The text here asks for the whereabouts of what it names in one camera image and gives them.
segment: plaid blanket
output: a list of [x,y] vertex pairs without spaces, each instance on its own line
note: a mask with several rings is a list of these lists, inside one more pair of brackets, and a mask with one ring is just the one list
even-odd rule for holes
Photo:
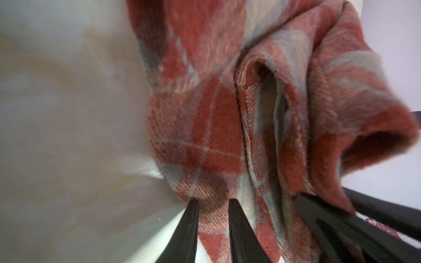
[[350,213],[341,176],[405,151],[415,119],[393,96],[359,17],[342,0],[127,0],[154,94],[147,126],[199,239],[231,262],[239,199],[273,262],[317,262],[298,192]]

